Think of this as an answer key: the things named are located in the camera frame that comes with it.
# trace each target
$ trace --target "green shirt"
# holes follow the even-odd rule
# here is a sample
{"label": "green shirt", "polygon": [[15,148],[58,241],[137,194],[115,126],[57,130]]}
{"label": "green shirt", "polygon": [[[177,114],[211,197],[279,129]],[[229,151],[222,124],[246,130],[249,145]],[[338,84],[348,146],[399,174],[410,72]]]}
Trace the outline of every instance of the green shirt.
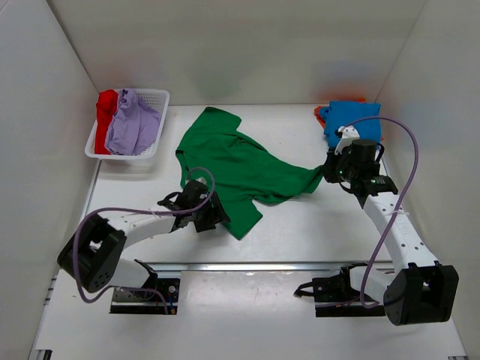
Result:
{"label": "green shirt", "polygon": [[[207,107],[183,136],[176,150],[181,186],[188,170],[205,167],[215,178],[216,191],[231,222],[225,227],[237,239],[262,218],[252,200],[282,203],[301,193],[313,193],[322,178],[321,166],[309,170],[290,165],[236,129],[242,120]],[[198,171],[193,178],[203,175]]]}

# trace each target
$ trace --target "lavender shirt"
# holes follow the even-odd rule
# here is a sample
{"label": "lavender shirt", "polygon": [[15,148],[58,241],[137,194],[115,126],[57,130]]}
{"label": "lavender shirt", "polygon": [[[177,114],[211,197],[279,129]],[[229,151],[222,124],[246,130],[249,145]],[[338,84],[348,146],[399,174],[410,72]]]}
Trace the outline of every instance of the lavender shirt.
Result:
{"label": "lavender shirt", "polygon": [[161,114],[153,110],[135,90],[118,93],[118,106],[105,137],[105,148],[112,154],[139,155],[156,139]]}

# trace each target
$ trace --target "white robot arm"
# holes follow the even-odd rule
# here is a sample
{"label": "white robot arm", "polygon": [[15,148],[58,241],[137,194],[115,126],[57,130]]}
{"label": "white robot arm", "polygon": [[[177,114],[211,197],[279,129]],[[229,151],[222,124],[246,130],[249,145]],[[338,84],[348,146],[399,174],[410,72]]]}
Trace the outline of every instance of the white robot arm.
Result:
{"label": "white robot arm", "polygon": [[[398,190],[388,176],[380,175],[383,147],[359,139],[354,127],[340,127],[338,133],[340,142],[328,150],[323,167],[325,180],[339,183],[355,195],[380,234],[397,213],[384,242],[395,276],[372,268],[364,293],[384,306],[395,325],[447,321],[458,285],[457,272],[451,265],[441,265],[427,249],[402,207],[395,211]],[[344,187],[342,182],[348,182],[350,187]],[[357,265],[344,272],[352,290],[361,291],[366,269],[366,265]]]}

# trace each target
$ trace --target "laundry basket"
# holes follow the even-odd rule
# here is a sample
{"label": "laundry basket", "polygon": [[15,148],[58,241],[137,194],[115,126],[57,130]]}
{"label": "laundry basket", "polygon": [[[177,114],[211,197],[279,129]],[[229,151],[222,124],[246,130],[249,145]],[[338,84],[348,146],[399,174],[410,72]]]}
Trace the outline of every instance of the laundry basket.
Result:
{"label": "laundry basket", "polygon": [[153,88],[135,88],[134,90],[152,109],[157,110],[161,114],[160,127],[158,128],[156,140],[138,155],[95,154],[95,134],[97,133],[97,120],[95,120],[93,128],[90,131],[90,136],[88,137],[87,145],[85,146],[85,154],[88,157],[106,160],[132,161],[145,160],[155,155],[160,141],[160,135],[164,128],[170,94],[168,91],[155,90]]}

